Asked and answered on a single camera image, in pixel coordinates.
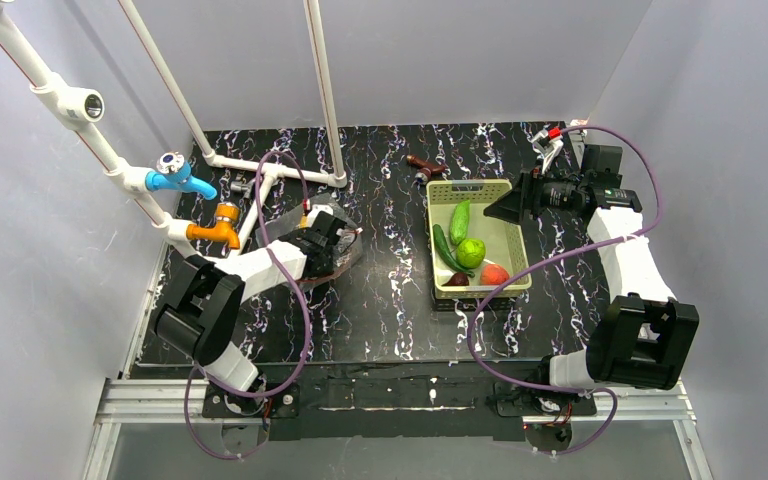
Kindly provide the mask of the green fake cucumber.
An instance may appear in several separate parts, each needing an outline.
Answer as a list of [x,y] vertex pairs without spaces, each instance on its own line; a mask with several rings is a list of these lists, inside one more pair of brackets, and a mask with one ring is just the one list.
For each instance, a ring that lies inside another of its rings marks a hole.
[[449,225],[449,239],[455,246],[458,246],[467,238],[470,209],[471,201],[469,199],[462,200],[454,207]]

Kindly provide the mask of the red fake tomato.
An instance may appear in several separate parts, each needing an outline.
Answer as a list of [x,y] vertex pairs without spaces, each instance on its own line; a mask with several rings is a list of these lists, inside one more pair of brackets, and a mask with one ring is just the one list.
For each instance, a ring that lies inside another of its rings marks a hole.
[[499,264],[487,264],[483,267],[479,284],[481,286],[498,286],[510,279],[510,273]]

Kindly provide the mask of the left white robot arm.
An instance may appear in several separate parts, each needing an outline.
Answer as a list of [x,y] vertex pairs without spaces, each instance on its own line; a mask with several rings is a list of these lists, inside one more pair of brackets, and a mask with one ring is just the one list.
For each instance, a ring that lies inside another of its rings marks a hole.
[[336,273],[338,244],[350,233],[346,221],[321,211],[310,227],[291,231],[257,250],[222,263],[199,255],[183,260],[168,281],[152,314],[150,330],[190,357],[197,369],[226,392],[264,398],[288,388],[301,372],[307,353],[290,377],[257,392],[254,363],[232,342],[240,306],[251,297],[286,285],[304,301],[301,284]]

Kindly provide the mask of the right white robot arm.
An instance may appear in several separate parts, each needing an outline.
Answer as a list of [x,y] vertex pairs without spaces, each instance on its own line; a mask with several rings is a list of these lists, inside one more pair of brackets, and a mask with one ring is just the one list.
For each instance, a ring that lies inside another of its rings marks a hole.
[[574,394],[603,385],[669,390],[679,380],[699,326],[695,306],[678,301],[662,279],[643,232],[642,204],[621,186],[622,150],[588,145],[579,173],[537,165],[484,214],[512,224],[546,210],[580,217],[597,247],[611,303],[586,347],[545,357],[523,387]]

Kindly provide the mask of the dark green fake chili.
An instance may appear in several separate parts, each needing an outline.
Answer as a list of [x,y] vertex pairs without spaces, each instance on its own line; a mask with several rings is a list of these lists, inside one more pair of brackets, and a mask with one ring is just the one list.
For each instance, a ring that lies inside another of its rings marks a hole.
[[439,224],[434,224],[432,226],[431,235],[435,252],[442,259],[444,264],[450,267],[454,272],[463,273],[467,277],[472,278],[474,273],[470,269],[461,265],[449,250],[445,234]]

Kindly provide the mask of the clear zip top bag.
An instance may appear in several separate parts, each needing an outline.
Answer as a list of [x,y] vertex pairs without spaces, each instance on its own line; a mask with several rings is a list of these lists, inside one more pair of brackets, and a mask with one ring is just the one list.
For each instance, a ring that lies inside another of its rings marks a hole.
[[342,238],[338,244],[338,258],[336,260],[336,270],[334,274],[320,278],[318,280],[301,281],[298,280],[300,288],[308,291],[324,283],[336,280],[345,273],[362,254],[362,231],[363,229],[353,220],[347,212],[337,203],[331,194],[321,193],[310,198],[311,207],[314,204],[328,204],[334,210],[334,216],[347,222],[347,231],[342,233]]

